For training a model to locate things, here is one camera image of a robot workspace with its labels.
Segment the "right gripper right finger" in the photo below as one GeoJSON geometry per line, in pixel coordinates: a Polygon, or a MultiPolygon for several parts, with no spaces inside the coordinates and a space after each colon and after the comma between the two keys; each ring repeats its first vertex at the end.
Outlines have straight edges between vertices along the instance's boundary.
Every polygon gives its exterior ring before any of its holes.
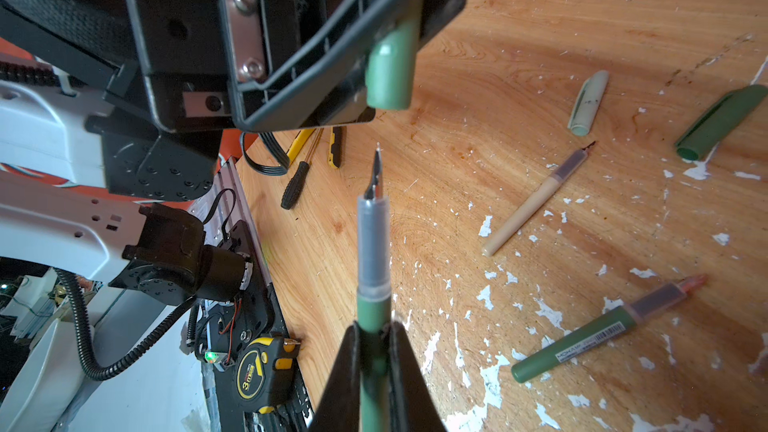
{"type": "Polygon", "coordinates": [[[401,322],[390,323],[387,352],[390,430],[445,432],[401,322]]]}

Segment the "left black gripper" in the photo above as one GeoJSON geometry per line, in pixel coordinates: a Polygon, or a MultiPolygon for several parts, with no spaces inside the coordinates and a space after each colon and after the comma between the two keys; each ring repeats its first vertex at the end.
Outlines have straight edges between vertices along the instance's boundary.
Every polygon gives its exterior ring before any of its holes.
{"type": "Polygon", "coordinates": [[[221,15],[219,0],[124,0],[134,54],[104,92],[112,113],[86,122],[101,139],[106,189],[191,201],[210,190],[234,124],[347,122],[369,54],[409,1],[220,0],[221,15]]]}

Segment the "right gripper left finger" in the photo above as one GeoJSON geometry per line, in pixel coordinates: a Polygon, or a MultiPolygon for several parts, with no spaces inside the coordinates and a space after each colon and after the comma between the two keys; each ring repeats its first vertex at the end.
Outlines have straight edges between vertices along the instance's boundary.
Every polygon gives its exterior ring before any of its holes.
{"type": "Polygon", "coordinates": [[[357,322],[345,331],[310,432],[360,430],[362,332],[357,322]]]}

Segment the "light green pen cap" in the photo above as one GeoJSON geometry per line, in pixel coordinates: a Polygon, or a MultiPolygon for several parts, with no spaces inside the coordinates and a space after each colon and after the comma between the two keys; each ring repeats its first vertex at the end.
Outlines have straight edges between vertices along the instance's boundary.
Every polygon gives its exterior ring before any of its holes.
{"type": "Polygon", "coordinates": [[[567,125],[575,136],[583,137],[590,132],[609,78],[607,70],[600,70],[583,83],[567,125]]]}

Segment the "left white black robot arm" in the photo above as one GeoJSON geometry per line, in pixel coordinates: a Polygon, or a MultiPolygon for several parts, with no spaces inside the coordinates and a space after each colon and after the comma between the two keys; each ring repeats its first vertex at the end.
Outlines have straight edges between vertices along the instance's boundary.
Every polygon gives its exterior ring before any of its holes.
{"type": "Polygon", "coordinates": [[[251,269],[173,211],[212,188],[222,135],[368,122],[409,106],[415,56],[466,0],[1,0],[1,253],[168,305],[251,269]],[[79,195],[94,187],[106,198],[79,195]]]}

